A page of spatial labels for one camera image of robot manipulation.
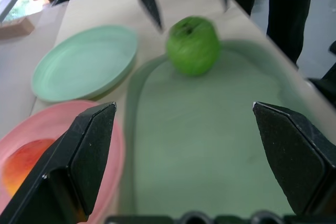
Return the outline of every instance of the red apple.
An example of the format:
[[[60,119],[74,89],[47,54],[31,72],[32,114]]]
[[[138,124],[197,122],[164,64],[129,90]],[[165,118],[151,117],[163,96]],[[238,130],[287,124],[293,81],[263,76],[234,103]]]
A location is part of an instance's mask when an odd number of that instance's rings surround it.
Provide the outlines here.
[[[37,163],[43,152],[54,139],[42,139],[20,147],[5,162],[2,170],[2,183],[13,196]]]

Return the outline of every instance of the green plastic tray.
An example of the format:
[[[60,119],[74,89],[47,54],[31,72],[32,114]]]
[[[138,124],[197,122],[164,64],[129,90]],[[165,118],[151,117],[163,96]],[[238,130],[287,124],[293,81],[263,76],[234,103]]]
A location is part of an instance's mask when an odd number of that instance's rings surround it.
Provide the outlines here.
[[[40,99],[90,99],[117,84],[132,68],[138,40],[121,26],[76,34],[51,50],[35,69],[32,90]]]
[[[179,74],[162,56],[131,78],[121,214],[292,213],[268,165],[253,102],[285,106],[315,122],[268,51],[250,41],[222,45],[203,76]]]

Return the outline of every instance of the pink bowl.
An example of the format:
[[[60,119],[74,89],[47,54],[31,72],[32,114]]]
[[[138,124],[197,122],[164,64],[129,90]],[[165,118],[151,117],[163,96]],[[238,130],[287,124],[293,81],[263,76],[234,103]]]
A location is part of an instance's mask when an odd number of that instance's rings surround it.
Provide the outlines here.
[[[98,105],[98,103],[91,101],[69,101],[48,107],[27,118],[0,140],[0,169],[2,170],[7,158],[18,148],[34,140],[59,138],[70,127],[79,113],[96,105]],[[115,120],[109,157],[95,208],[88,222],[83,223],[97,223],[109,203],[112,202],[113,197],[118,196],[117,190],[122,174],[124,151],[123,135]],[[0,213],[11,200],[11,196],[1,182],[1,174],[2,172],[0,173]]]

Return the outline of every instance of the green apple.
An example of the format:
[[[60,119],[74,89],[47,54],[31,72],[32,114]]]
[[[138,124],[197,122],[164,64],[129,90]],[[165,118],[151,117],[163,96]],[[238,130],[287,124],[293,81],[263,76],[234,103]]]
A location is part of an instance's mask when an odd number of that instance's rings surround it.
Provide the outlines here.
[[[166,53],[181,73],[197,76],[209,71],[219,52],[215,27],[205,18],[184,18],[169,31]]]

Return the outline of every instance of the light green plate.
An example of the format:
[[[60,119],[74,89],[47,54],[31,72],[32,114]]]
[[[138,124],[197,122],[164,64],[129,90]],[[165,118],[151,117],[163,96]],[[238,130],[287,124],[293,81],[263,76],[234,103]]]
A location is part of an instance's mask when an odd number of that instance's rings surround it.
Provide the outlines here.
[[[142,66],[125,106],[120,214],[292,213],[252,111],[255,101],[285,106],[318,127],[292,87],[267,50],[244,40],[224,41],[203,76],[178,73],[165,56]]]
[[[112,88],[132,68],[138,40],[121,26],[102,26],[76,34],[43,57],[32,90],[40,99],[90,99]]]

